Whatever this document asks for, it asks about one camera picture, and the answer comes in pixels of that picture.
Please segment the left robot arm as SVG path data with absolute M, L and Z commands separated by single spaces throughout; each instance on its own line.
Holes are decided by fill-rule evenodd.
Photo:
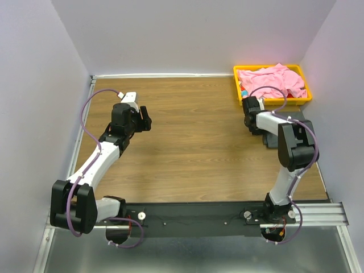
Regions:
M 107 170 L 127 149 L 136 133 L 151 130 L 152 120 L 147 108 L 131 103 L 117 103 L 111 111 L 111 121 L 99 137 L 96 148 L 87 161 L 66 180 L 57 180 L 51 190 L 50 224 L 68 229 L 75 236 L 88 234 L 95 224 L 108 219 L 115 225 L 126 218 L 125 200 L 94 195 Z

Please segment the grey t shirt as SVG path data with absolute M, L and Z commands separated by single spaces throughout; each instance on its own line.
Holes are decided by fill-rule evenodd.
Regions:
M 293 119 L 297 119 L 299 121 L 305 120 L 305 116 L 301 111 L 283 111 L 279 112 L 279 115 L 287 118 L 291 116 Z M 278 148 L 278 137 L 268 131 L 265 131 L 262 136 L 263 144 L 269 149 L 277 149 Z

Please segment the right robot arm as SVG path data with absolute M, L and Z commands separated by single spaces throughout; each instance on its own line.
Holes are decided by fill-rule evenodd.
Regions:
M 292 206 L 292 196 L 298 182 L 317 161 L 319 150 L 308 120 L 283 117 L 274 111 L 264 110 L 261 102 L 250 96 L 242 100 L 244 124 L 253 135 L 265 131 L 278 137 L 280 171 L 273 188 L 261 207 L 246 208 L 244 217 L 250 224 L 275 223 L 287 216 Z

